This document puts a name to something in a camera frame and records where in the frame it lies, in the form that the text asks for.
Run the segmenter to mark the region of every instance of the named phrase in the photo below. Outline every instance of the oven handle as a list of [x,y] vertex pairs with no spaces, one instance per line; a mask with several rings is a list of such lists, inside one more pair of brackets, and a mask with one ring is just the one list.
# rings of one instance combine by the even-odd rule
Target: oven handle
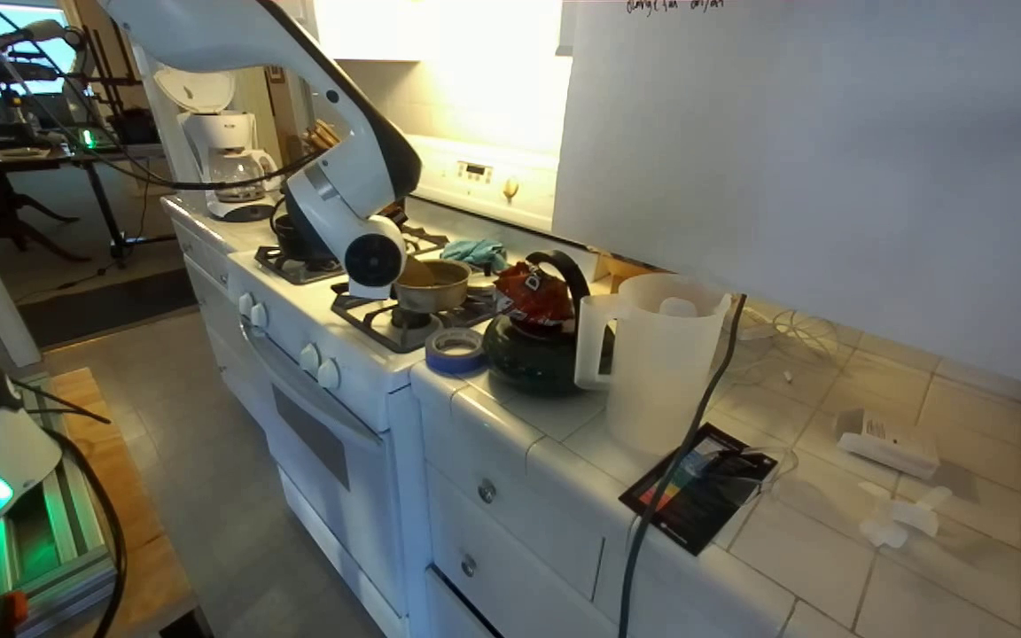
[[297,363],[290,363],[290,353],[266,338],[258,330],[244,330],[247,343],[254,346],[266,377],[283,389],[297,406],[306,406],[315,422],[323,422],[335,435],[354,446],[378,446],[384,435],[369,429],[349,405],[329,398],[325,389],[313,385]]

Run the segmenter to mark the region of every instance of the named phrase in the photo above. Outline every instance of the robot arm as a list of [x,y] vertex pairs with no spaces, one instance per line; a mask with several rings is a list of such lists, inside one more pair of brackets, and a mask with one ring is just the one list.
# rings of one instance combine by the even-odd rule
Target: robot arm
[[186,70],[289,67],[343,120],[343,142],[289,177],[310,226],[343,261],[352,291],[384,298],[403,270],[393,222],[374,217],[420,185],[407,139],[273,0],[102,0],[161,63]]

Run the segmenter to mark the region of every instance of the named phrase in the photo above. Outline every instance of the roll of tape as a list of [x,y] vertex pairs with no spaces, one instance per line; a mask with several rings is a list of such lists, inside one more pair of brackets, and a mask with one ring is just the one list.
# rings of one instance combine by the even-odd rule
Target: roll of tape
[[473,376],[484,367],[484,335],[473,330],[437,330],[427,338],[427,361],[440,376]]

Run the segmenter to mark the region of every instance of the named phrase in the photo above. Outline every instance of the tea kettle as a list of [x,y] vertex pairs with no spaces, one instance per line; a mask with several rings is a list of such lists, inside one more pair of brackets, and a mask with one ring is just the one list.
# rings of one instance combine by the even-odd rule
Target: tea kettle
[[579,303],[590,298],[579,261],[564,251],[531,251],[498,277],[498,298],[499,315],[484,334],[494,377],[543,398],[579,393]]

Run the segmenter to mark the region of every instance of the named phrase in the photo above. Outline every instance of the stove knob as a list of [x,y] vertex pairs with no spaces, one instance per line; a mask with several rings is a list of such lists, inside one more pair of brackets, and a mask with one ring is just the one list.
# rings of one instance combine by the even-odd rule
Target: stove knob
[[254,298],[253,298],[253,292],[238,292],[238,298],[233,298],[233,309],[238,309],[238,315],[247,315],[247,313],[253,313],[253,303],[254,303]]
[[306,367],[306,370],[313,376],[318,363],[323,363],[323,346],[306,343],[306,346],[297,351],[297,367]]
[[339,385],[338,356],[323,356],[323,363],[313,376],[318,377],[323,389],[338,389]]
[[254,330],[263,330],[263,327],[270,321],[266,303],[253,303],[253,309],[247,309],[247,321],[253,321]]

